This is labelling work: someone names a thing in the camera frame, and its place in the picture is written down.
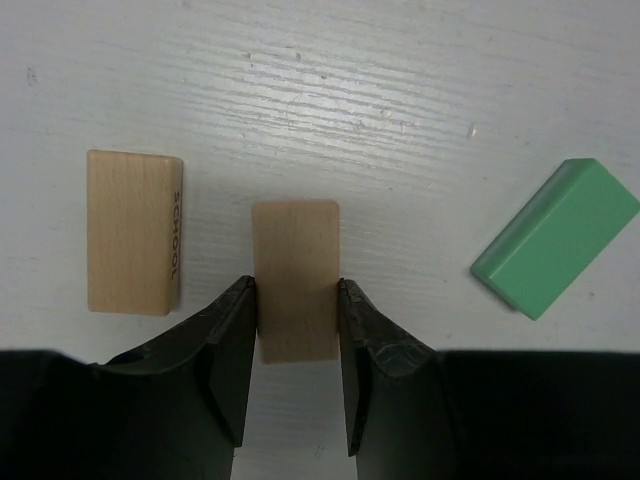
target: rectangular block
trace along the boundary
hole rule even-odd
[[[182,160],[87,152],[89,309],[168,314],[178,299]]]
[[[537,319],[639,209],[638,200],[597,160],[567,160],[471,271]]]
[[[262,361],[337,359],[340,207],[260,202],[252,216]]]

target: green block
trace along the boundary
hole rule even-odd
[[[471,266],[535,320],[640,210],[593,158],[565,161]]]

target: wooden block top face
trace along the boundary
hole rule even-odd
[[[537,319],[639,209],[638,200],[595,159],[567,160],[471,271]]]
[[[262,361],[337,359],[340,207],[260,202],[252,213]]]
[[[182,160],[87,153],[89,309],[168,314],[178,299]]]

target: gripped wooden block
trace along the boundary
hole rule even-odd
[[[337,359],[338,203],[259,202],[252,224],[262,361]]]
[[[89,309],[166,315],[180,277],[182,160],[87,152]]]

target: tabletop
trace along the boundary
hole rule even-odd
[[[640,220],[533,322],[471,263],[566,158],[640,195],[635,0],[23,0],[0,18],[0,348],[103,362],[341,206],[341,274],[438,349],[640,349]],[[182,300],[89,313],[88,149],[184,160]],[[234,479],[355,479],[338,362],[254,366]]]

